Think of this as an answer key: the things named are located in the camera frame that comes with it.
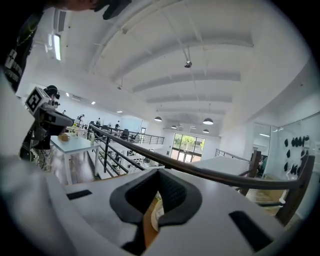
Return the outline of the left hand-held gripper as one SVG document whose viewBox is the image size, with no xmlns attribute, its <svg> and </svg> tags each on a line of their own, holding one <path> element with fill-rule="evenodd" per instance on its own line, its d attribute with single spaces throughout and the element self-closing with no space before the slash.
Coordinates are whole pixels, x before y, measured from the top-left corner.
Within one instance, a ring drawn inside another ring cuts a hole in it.
<svg viewBox="0 0 320 256">
<path fill-rule="evenodd" d="M 41 125 L 50 136 L 58 136 L 74 124 L 74 120 L 56 111 L 60 93 L 56 86 L 45 89 L 35 87 L 25 101 L 25 106 L 33 116 L 33 125 Z"/>
</svg>

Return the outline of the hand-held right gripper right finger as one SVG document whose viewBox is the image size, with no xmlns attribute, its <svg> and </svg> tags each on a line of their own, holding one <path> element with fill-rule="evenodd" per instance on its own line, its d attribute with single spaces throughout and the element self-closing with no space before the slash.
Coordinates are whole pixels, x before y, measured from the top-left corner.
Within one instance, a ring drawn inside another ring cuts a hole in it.
<svg viewBox="0 0 320 256">
<path fill-rule="evenodd" d="M 202 195 L 197 213 L 185 224 L 162 227 L 146 250 L 148 256 L 251 256 L 254 251 L 229 214 L 248 215 L 272 240 L 285 229 L 262 207 L 222 183 L 177 170 L 168 172 L 196 186 Z"/>
</svg>

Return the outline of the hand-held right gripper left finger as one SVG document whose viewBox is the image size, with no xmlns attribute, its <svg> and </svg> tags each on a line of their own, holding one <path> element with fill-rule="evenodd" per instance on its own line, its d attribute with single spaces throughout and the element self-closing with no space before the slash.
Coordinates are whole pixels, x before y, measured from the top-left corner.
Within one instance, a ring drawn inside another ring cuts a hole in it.
<svg viewBox="0 0 320 256">
<path fill-rule="evenodd" d="M 58 218 L 62 246 L 57 256 L 140 256 L 144 253 L 144 213 L 132 206 L 127 192 L 145 193 L 157 169 L 115 179 L 64 186 L 46 176 Z"/>
</svg>

